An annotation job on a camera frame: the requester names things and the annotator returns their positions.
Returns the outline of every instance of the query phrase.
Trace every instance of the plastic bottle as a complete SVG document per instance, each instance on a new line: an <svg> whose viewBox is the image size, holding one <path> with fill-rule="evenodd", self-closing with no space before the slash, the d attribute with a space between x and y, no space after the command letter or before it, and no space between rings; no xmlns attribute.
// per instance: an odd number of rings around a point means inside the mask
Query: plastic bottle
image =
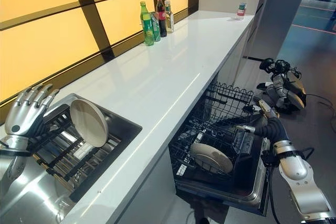
<svg viewBox="0 0 336 224"><path fill-rule="evenodd" d="M160 41L160 27L159 27L159 18L156 12L151 12L152 26L153 26L153 35L154 41Z"/></svg>
<svg viewBox="0 0 336 224"><path fill-rule="evenodd" d="M247 7L247 2L248 0L241 0L239 3L236 19L238 20L243 20L246 12L246 7Z"/></svg>
<svg viewBox="0 0 336 224"><path fill-rule="evenodd" d="M155 11L159 17L160 36L166 37L167 36L166 13L164 11L164 5L162 3L162 0L157 0Z"/></svg>
<svg viewBox="0 0 336 224"><path fill-rule="evenodd" d="M172 13L170 0L164 1L164 7L166 11L166 27L167 33L172 33L174 31L174 14Z"/></svg>
<svg viewBox="0 0 336 224"><path fill-rule="evenodd" d="M145 44L147 46L151 46L154 44L154 35L153 35L151 15L146 8L145 1L141 1L140 5L141 5L140 19L141 19L143 34L145 36Z"/></svg>

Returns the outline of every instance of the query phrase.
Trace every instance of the stainless steel sink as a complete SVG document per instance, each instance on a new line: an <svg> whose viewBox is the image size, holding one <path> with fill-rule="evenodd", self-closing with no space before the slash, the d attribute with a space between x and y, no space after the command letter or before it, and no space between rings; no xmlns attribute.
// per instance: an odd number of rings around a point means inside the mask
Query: stainless steel sink
<svg viewBox="0 0 336 224"><path fill-rule="evenodd" d="M100 175L139 134L142 127L100 106L109 127L109 139L81 160L74 152L83 145L75 130L70 94L54 104L44 121L50 131L30 140L33 153L21 176L0 202L0 223L60 223Z"/></svg>

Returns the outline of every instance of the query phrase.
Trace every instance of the silver robotic hand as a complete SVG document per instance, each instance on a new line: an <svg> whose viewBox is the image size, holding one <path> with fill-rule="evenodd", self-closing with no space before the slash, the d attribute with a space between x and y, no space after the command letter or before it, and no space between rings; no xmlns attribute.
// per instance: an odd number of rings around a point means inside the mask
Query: silver robotic hand
<svg viewBox="0 0 336 224"><path fill-rule="evenodd" d="M335 224L336 214L314 182L311 165L296 150L280 119L263 100L259 105L268 118L264 127L238 126L238 129L267 137L279 162L279 171L290 187L291 197L303 221L311 224Z"/></svg>
<svg viewBox="0 0 336 224"><path fill-rule="evenodd" d="M53 101L58 89L48 95L53 85L37 85L20 93L12 105L5 122L7 135L0 140L0 199L10 185L23 172L28 140L45 131L43 115Z"/></svg>

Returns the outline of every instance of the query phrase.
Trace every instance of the metal grill rack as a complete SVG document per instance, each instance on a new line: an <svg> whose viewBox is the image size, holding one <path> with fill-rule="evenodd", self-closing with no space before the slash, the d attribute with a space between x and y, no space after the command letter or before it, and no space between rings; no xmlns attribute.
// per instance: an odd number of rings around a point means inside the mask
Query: metal grill rack
<svg viewBox="0 0 336 224"><path fill-rule="evenodd" d="M64 104L52 111L45 120L50 131L32 138L28 149L37 163L58 179L77 202L129 142L109 135L104 146L94 147L82 160L74 156L84 144L70 119L69 106Z"/></svg>
<svg viewBox="0 0 336 224"><path fill-rule="evenodd" d="M241 134L237 133L235 126L250 122L251 113L245 108L249 106L252 97L252 91L221 83L210 84L170 142L174 174L183 176L187 169L201 169L219 179L230 179L242 144ZM227 174L203 161L198 161L202 165L197 164L189 154L194 142L210 145L223 152L234 164L233 171Z"/></svg>

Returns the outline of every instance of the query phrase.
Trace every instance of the wire rack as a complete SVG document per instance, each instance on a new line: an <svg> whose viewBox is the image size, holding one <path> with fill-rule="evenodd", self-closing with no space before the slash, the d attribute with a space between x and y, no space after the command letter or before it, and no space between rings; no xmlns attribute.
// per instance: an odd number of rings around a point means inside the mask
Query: wire rack
<svg viewBox="0 0 336 224"><path fill-rule="evenodd" d="M85 142L72 124L69 106L62 105L52 112L46 124L50 131L31 138L28 150L38 164L71 192L70 199L77 202L115 159L111 154L122 145L121 140L109 135L104 146L94 147L79 160L74 153Z"/></svg>
<svg viewBox="0 0 336 224"><path fill-rule="evenodd" d="M210 84L170 142L174 174L183 176L187 169L201 169L220 179L230 179L242 144L241 134L235 126L249 123L251 114L245 108L249 106L252 97L252 91L221 83ZM190 146L195 142L223 152L234 164L233 171L227 174L191 156Z"/></svg>

